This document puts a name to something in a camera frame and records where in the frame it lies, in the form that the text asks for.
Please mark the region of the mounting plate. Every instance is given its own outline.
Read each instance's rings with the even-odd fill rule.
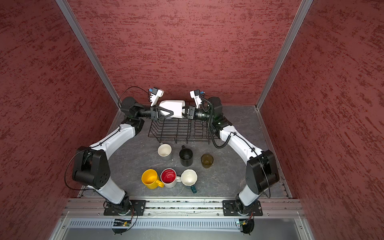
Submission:
[[[146,202],[147,202],[146,200],[131,200],[131,203],[132,203],[133,207],[135,208],[135,211],[137,211],[139,216],[143,216],[143,213],[144,213],[144,210],[145,210],[145,203]],[[123,216],[119,215],[118,213],[113,212],[112,208],[106,208],[104,210],[104,216],[120,216],[120,217],[123,217]]]
[[[261,204],[259,201],[256,201],[252,207],[254,216],[262,216],[263,210],[261,207]],[[235,210],[235,200],[224,200],[223,201],[223,213],[224,216],[241,216],[236,210]]]

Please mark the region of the dish rack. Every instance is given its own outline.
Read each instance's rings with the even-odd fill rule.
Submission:
[[[155,137],[159,142],[211,142],[207,123],[187,118],[171,118],[163,121],[152,121],[148,137]]]

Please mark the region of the yellow mug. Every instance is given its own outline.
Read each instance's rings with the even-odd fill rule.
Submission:
[[[146,170],[141,176],[141,181],[147,186],[149,189],[155,189],[158,186],[164,187],[164,183],[160,181],[157,172],[153,169]]]

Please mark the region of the black cable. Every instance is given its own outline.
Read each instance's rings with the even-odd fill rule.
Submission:
[[[228,144],[229,140],[231,139],[231,134],[228,135],[226,141],[222,145],[219,146],[219,145],[216,144],[214,135],[213,135],[213,133],[211,131],[211,121],[212,121],[212,118],[213,118],[214,108],[212,106],[212,103],[209,100],[207,100],[207,99],[205,99],[203,97],[203,94],[201,94],[199,97],[200,97],[201,100],[203,100],[204,102],[208,103],[208,109],[209,109],[209,117],[208,117],[208,124],[207,124],[208,134],[210,135],[210,137],[212,139],[212,143],[214,144],[215,148],[221,149],[221,148],[225,147]]]
[[[141,87],[138,87],[138,86],[132,86],[132,87],[129,87],[129,88],[125,89],[125,91],[119,96],[119,101],[118,101],[119,108],[121,108],[121,104],[122,104],[122,102],[121,102],[121,96],[122,96],[126,91],[128,91],[128,89],[131,89],[131,88],[139,88],[139,89],[143,90],[143,91],[148,95],[148,101],[149,101],[149,91],[146,91],[146,90],[144,90],[144,89],[142,89]]]
[[[204,107],[204,101],[201,103],[201,107],[203,108],[204,112],[208,112],[210,110],[210,105],[207,104],[207,108]]]
[[[136,211],[136,220],[135,220],[135,223],[134,224],[132,224],[132,226],[130,227],[130,228],[128,228],[128,230],[129,229],[131,229],[135,224],[136,224],[136,222],[137,222],[137,218],[139,217],[139,212],[138,211]]]
[[[243,140],[243,141],[248,145],[248,147],[251,149],[251,151],[254,152],[254,153],[256,154],[256,157],[259,156],[259,155],[256,153],[255,148],[251,147],[251,146],[247,143],[246,140],[244,140],[242,137],[240,137],[240,136],[237,135],[236,133],[233,133],[233,134],[234,134],[235,136],[237,136],[238,138],[240,138],[241,140]],[[266,195],[267,198],[271,198],[271,188],[269,187],[268,177],[266,176],[266,173],[265,173],[265,171],[264,171],[264,167],[263,167],[263,165],[262,165],[260,159],[259,159],[259,163],[260,163],[260,166],[261,166],[261,168],[262,168],[262,170],[263,170],[263,173],[264,173],[266,182],[267,182],[267,184],[268,184],[269,197],[268,197],[268,195],[265,193],[265,191],[263,191],[263,193]]]
[[[91,189],[91,188],[89,188],[89,189],[74,189],[74,188],[68,186],[68,184],[67,184],[67,180],[66,180],[67,170],[68,170],[68,167],[69,167],[70,163],[72,162],[72,160],[76,157],[77,154],[79,154],[79,153],[81,153],[81,152],[84,152],[84,151],[86,151],[86,150],[89,150],[89,149],[91,149],[91,148],[88,147],[88,148],[86,148],[86,149],[84,149],[84,150],[81,150],[80,152],[76,153],[76,154],[71,158],[70,162],[68,163],[67,168],[65,169],[65,173],[64,173],[64,183],[65,183],[65,185],[67,186],[67,188],[69,188],[69,189],[71,189],[71,190],[78,190],[78,191],[81,191],[81,190],[84,190],[84,191],[85,191],[85,190],[93,190],[93,189]]]
[[[94,147],[97,147],[97,146],[101,146],[105,141],[107,141],[108,139],[110,139],[113,135],[115,135],[116,133],[120,132],[120,130],[121,130],[121,125],[119,125],[119,129],[118,129],[114,134],[110,135],[107,139],[105,139],[104,141],[98,143],[96,146],[92,146],[92,147],[90,147],[90,148],[94,148]]]

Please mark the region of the white mug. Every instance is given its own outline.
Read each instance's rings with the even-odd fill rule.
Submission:
[[[181,181],[185,187],[191,189],[194,194],[197,192],[194,185],[197,181],[197,173],[195,171],[192,169],[185,170],[181,175]]]
[[[169,144],[161,144],[157,149],[157,153],[164,160],[171,160],[172,158],[172,147]]]
[[[174,187],[176,183],[181,182],[181,177],[178,177],[176,171],[172,168],[164,169],[160,174],[160,179],[164,186],[168,188]]]

